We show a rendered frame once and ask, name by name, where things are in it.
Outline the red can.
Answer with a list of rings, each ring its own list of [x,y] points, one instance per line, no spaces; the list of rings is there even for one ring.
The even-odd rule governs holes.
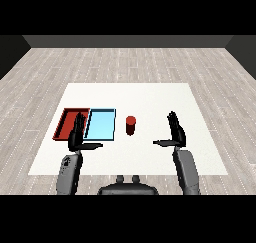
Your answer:
[[[135,132],[136,118],[134,116],[128,116],[126,118],[126,133],[131,136]]]

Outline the light blue shallow open box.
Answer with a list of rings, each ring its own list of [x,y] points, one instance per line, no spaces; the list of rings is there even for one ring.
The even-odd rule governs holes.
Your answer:
[[[92,108],[86,122],[84,141],[113,141],[116,110],[114,108]]]

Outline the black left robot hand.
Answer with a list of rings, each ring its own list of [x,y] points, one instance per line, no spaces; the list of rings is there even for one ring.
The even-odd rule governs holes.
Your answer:
[[[73,129],[69,133],[68,137],[68,149],[71,152],[80,150],[95,150],[102,147],[102,143],[84,143],[83,142],[83,130],[86,117],[82,113],[78,113],[74,120]]]

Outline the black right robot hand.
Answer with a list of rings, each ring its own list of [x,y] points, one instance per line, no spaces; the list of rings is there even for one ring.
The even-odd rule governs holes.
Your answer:
[[[167,140],[155,140],[154,144],[160,145],[161,147],[185,147],[186,146],[186,134],[184,129],[179,123],[178,117],[174,111],[171,111],[167,116],[169,127],[171,130],[171,139]]]

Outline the dark grey robot body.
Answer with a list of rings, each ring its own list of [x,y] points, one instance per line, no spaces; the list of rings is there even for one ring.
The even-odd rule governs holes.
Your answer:
[[[124,176],[118,175],[116,182],[101,187],[98,195],[158,195],[158,191],[153,186],[142,184],[138,175],[132,176],[131,183],[125,183]]]

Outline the red shallow open box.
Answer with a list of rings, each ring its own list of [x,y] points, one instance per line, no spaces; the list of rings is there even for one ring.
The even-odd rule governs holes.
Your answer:
[[[76,115],[81,113],[85,119],[88,119],[89,111],[89,108],[65,108],[52,139],[55,141],[67,141],[70,131],[74,128]]]

